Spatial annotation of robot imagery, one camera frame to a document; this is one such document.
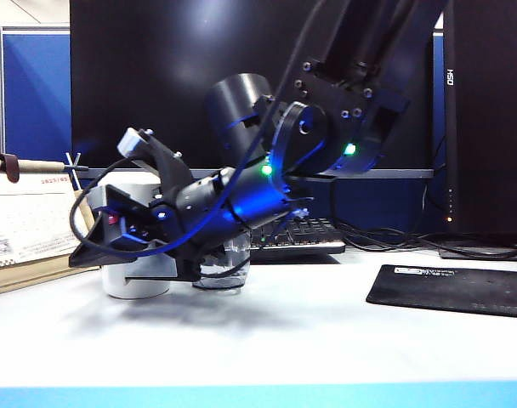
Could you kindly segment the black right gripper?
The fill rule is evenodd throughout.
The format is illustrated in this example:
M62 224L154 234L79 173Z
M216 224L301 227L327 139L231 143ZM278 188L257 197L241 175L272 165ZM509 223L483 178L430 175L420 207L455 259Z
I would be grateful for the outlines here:
M251 232L230 198L219 198L232 171L217 171L176 191L142 184L144 197L130 193L130 184L89 185L83 199L97 218L69 257L71 267L124 264L130 280L245 281L250 267ZM184 234L185 243L170 251L158 249ZM157 255L143 257L147 251Z

